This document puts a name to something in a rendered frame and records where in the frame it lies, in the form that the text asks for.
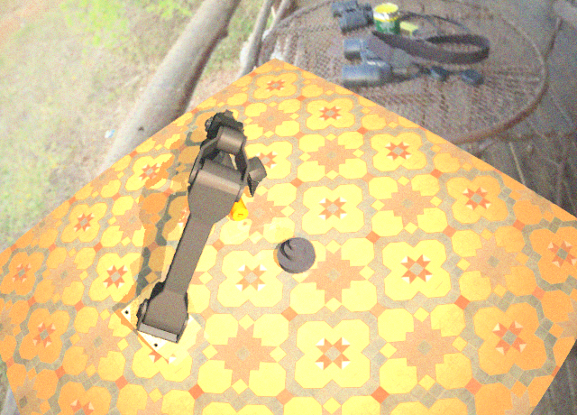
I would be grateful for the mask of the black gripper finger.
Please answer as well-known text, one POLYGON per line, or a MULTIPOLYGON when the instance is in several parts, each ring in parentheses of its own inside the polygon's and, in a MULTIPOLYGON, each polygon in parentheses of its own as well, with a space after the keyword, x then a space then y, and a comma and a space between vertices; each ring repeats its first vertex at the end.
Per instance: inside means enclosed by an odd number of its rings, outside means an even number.
POLYGON ((255 190, 261 181, 262 179, 258 181, 252 181, 249 176, 247 177, 248 188, 252 197, 254 196, 255 190))

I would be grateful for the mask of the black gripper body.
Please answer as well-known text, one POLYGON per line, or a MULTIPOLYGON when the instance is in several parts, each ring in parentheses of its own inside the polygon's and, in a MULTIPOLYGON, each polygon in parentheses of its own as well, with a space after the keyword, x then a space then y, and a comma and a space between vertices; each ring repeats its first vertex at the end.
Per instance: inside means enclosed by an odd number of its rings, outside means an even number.
MULTIPOLYGON (((252 181, 258 181, 266 178, 267 172, 258 156, 256 155, 252 156, 251 158, 248 159, 248 161, 250 163, 248 176, 251 178, 252 181)), ((231 157, 229 162, 225 166, 229 166, 235 169, 231 157)))

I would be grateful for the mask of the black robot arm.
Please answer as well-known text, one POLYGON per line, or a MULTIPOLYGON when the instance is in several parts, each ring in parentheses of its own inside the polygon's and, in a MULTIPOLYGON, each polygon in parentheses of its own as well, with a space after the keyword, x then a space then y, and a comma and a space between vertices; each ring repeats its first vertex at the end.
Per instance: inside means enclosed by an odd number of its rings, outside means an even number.
POLYGON ((206 139, 188 178, 188 221, 165 281, 156 282, 150 298, 139 305, 136 331, 176 344, 185 332, 189 283, 214 224, 230 215, 240 200, 250 169, 248 136, 233 113, 225 109, 205 120, 206 139), (225 166, 230 154, 238 170, 225 166))

